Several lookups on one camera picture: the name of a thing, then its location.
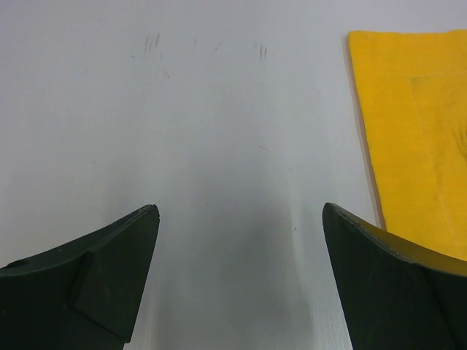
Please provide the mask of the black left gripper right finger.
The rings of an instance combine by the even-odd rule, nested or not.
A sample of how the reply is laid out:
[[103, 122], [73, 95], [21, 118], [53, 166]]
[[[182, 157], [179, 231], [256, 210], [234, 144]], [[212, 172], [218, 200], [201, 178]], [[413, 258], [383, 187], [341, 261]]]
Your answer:
[[322, 220], [354, 349], [466, 348], [466, 261], [334, 203], [324, 205]]

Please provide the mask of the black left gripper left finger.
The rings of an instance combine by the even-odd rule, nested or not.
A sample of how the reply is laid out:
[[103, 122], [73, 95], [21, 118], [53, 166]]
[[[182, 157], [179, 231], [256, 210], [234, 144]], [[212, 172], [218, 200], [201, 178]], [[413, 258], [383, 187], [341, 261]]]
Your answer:
[[1, 268], [2, 349], [123, 349], [158, 237], [146, 205], [102, 229]]

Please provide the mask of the yellow printed cloth placemat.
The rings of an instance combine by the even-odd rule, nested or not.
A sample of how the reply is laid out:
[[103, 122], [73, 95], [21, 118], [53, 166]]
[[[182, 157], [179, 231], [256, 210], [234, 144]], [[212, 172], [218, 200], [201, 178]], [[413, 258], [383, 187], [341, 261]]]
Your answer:
[[348, 35], [386, 228], [466, 258], [466, 32]]

